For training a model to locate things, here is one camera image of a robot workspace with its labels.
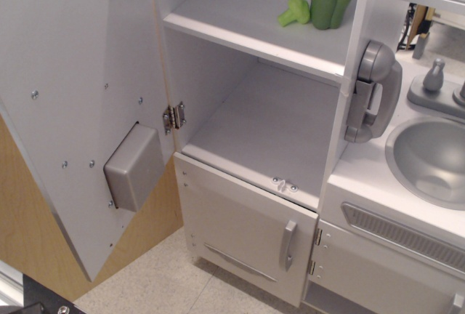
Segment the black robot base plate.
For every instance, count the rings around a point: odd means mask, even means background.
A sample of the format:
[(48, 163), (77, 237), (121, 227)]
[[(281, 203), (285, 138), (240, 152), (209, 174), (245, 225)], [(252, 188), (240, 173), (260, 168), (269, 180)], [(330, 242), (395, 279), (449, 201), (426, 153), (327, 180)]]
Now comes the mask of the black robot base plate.
[(74, 303), (1, 261), (1, 313), (85, 313)]

